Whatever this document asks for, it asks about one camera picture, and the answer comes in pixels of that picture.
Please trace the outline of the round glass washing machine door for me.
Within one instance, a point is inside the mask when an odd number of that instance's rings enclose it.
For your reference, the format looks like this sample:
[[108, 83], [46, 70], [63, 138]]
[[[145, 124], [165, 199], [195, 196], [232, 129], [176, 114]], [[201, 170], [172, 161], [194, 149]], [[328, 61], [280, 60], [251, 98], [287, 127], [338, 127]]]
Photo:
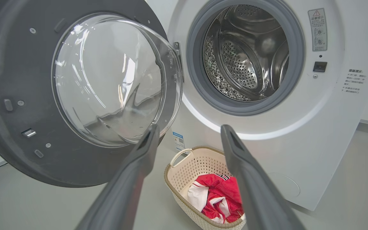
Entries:
[[0, 0], [0, 158], [54, 186], [111, 180], [162, 140], [182, 66], [145, 0]]

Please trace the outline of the grey warning label sticker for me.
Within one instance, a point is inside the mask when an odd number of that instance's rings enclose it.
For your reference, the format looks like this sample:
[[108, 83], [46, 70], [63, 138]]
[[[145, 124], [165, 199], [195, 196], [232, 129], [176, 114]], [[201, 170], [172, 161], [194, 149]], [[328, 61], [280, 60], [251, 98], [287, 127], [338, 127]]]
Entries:
[[326, 51], [328, 37], [324, 8], [310, 10], [308, 16], [311, 24], [312, 50]]

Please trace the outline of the cream perforated laundry basket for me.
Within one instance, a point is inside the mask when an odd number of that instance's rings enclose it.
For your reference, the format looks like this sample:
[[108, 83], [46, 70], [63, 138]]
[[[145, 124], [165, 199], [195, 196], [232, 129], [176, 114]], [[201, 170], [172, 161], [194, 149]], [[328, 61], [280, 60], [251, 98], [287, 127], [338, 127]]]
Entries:
[[198, 176], [210, 173], [231, 176], [224, 153], [209, 146], [197, 146], [178, 152], [165, 168], [164, 178], [177, 204], [201, 229], [242, 230], [246, 224], [244, 215], [233, 223], [218, 224], [187, 201], [190, 185]]

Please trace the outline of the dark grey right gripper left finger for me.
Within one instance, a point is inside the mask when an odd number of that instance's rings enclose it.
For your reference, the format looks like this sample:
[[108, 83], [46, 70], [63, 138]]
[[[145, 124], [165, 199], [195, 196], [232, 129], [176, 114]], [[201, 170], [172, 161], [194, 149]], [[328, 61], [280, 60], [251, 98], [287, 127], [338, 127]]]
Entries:
[[75, 230], [133, 230], [143, 181], [152, 172], [160, 128], [150, 125]]

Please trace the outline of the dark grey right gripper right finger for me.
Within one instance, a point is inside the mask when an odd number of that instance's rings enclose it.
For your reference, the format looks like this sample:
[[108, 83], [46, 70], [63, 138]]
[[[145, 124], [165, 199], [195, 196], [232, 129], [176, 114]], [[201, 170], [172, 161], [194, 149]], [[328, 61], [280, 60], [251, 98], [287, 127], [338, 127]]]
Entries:
[[236, 177], [249, 230], [305, 230], [260, 163], [234, 129], [221, 126], [226, 165]]

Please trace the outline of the blue energy label sticker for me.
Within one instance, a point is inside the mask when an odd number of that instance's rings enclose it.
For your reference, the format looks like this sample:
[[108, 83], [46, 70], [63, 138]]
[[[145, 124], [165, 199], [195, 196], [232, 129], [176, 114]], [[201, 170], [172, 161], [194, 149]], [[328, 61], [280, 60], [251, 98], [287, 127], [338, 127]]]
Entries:
[[185, 149], [185, 144], [184, 144], [183, 136], [181, 134], [176, 133], [176, 132], [173, 132], [172, 134], [173, 134], [173, 138], [174, 138], [175, 148], [177, 150], [184, 150]]

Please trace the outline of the white washing machine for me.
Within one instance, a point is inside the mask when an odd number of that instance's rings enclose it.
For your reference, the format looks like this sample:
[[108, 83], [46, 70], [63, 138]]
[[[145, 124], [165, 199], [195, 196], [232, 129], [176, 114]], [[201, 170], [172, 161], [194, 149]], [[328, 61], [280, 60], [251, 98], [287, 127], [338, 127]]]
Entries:
[[[368, 0], [145, 0], [180, 42], [182, 103], [162, 143], [222, 150], [230, 125], [283, 197], [315, 210], [368, 101]], [[327, 50], [308, 11], [324, 8]]]

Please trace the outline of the metal door hinge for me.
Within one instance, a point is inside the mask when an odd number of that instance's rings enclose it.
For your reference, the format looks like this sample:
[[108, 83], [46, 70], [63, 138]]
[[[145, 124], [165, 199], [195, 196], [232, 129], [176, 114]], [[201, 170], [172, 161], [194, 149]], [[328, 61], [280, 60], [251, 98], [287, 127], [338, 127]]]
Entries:
[[180, 79], [180, 82], [181, 82], [180, 84], [183, 85], [185, 83], [185, 77], [183, 73], [183, 61], [182, 61], [180, 42], [175, 41], [172, 46], [175, 50], [175, 55], [176, 55], [176, 69], [175, 69], [174, 78], [175, 80]]

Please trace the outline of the red white striped garment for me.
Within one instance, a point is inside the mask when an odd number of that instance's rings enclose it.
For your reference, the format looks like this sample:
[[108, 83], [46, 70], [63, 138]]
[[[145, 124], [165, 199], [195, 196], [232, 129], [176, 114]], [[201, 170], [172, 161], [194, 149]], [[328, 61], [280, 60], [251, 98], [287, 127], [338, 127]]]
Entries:
[[198, 182], [193, 182], [190, 185], [187, 201], [208, 219], [218, 224], [229, 224], [246, 219], [239, 203], [224, 195], [210, 192], [208, 186]]
[[188, 190], [189, 202], [199, 209], [203, 209], [215, 197], [225, 197], [241, 205], [237, 179], [221, 174], [204, 174], [198, 176]]

